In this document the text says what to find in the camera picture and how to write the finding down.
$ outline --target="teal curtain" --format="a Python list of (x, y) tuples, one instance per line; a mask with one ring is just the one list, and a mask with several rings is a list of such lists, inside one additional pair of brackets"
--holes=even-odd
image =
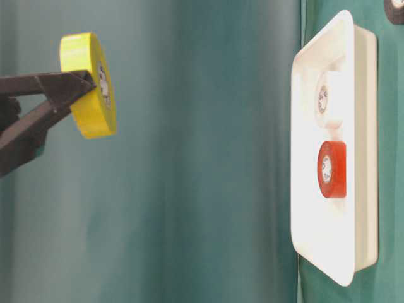
[(300, 1), (0, 3), (2, 75), (59, 71), (60, 38), (94, 31), (118, 120), (88, 141), (65, 119), (1, 179), (2, 302), (296, 302)]
[(337, 12), (347, 9), (356, 24), (377, 36), (378, 40), (378, 129), (379, 129), (379, 260), (375, 266), (358, 272), (352, 284), (340, 287), (300, 258), (304, 302), (403, 302), (404, 187), (400, 154), (404, 150), (401, 125), (404, 94), (404, 27), (392, 25), (384, 14), (383, 1), (306, 0), (307, 43)]

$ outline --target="white tape roll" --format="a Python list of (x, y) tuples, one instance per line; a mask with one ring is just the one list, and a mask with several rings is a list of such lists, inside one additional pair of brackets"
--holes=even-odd
[(322, 128), (339, 128), (342, 124), (344, 85), (339, 71), (324, 72), (314, 95), (314, 115)]

